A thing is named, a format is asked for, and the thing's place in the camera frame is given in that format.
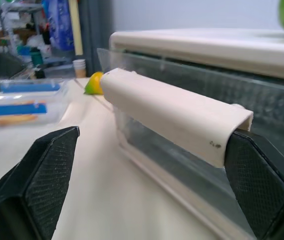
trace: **white appliance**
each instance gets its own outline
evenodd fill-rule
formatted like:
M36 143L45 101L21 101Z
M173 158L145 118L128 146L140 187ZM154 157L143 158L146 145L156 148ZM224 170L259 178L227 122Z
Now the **white appliance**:
M99 57L142 171L223 239L284 238L284 32L116 32Z

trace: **white lid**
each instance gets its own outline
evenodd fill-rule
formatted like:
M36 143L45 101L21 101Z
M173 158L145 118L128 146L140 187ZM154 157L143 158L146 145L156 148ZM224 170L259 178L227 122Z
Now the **white lid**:
M111 47L284 78L284 31L231 28L116 32Z

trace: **plastic food container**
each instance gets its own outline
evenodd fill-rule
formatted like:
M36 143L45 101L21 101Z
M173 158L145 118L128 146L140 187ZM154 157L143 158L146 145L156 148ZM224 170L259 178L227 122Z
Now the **plastic food container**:
M0 80L0 127L56 123L68 105L65 79Z
M284 156L284 79L138 53L102 51L99 57L105 59L105 72L125 69L254 111L251 132L267 138ZM223 239L256 239L224 168L209 165L121 109L114 113L121 147L134 163L174 196L181 196L187 207L205 206L200 212L223 230Z

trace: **white cup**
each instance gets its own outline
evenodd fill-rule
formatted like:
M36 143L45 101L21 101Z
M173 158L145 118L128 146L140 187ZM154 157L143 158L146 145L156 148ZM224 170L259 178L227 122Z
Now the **white cup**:
M86 77L86 63L85 59L77 59L73 61L73 67L77 78Z

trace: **wall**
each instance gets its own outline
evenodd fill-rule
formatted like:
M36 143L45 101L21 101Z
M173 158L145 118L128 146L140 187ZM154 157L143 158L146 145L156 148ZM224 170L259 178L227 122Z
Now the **wall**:
M116 31L173 28L280 29L279 0L113 0Z

